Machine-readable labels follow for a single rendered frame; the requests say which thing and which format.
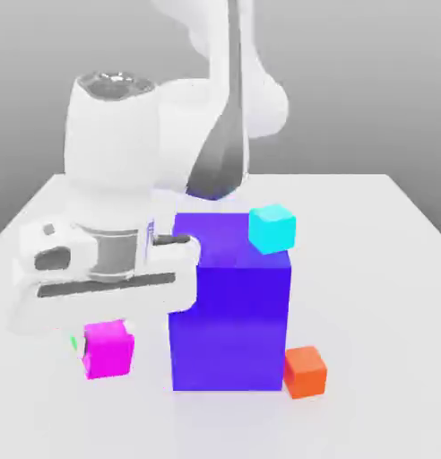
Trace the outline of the large purple box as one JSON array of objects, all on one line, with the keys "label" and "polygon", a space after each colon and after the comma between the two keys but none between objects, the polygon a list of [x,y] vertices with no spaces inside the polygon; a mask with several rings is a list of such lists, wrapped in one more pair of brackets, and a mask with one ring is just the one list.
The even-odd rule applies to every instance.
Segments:
[{"label": "large purple box", "polygon": [[288,253],[261,254],[248,240],[244,213],[180,213],[173,232],[201,244],[196,301],[169,315],[174,390],[281,390]]}]

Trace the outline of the small orange cube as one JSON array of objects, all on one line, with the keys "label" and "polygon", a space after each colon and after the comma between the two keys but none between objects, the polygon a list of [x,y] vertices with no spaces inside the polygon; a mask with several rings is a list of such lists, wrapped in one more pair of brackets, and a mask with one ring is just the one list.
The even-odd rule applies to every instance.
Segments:
[{"label": "small orange cube", "polygon": [[286,350],[283,381],[292,399],[323,394],[327,366],[314,346]]}]

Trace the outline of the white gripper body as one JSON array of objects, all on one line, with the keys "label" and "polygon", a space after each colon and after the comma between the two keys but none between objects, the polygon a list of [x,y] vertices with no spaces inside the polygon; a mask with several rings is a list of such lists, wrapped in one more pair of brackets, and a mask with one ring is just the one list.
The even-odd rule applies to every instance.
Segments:
[{"label": "white gripper body", "polygon": [[29,270],[16,261],[9,329],[36,335],[186,311],[196,300],[200,253],[194,237],[160,237],[142,270],[114,281],[96,281],[69,269]]}]

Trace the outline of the small magenta cube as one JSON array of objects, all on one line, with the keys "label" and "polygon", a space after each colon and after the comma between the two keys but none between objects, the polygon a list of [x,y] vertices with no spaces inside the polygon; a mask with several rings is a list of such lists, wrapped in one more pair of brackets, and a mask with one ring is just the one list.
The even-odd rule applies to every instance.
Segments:
[{"label": "small magenta cube", "polygon": [[86,325],[84,338],[82,363],[88,379],[121,377],[130,372],[134,336],[123,319]]}]

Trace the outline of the small cyan cube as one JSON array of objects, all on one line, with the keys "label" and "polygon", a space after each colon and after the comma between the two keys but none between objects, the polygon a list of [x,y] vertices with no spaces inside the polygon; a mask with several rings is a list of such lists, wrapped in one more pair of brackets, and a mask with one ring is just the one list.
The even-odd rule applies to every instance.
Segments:
[{"label": "small cyan cube", "polygon": [[280,204],[253,208],[248,214],[249,242],[263,255],[295,246],[297,219]]}]

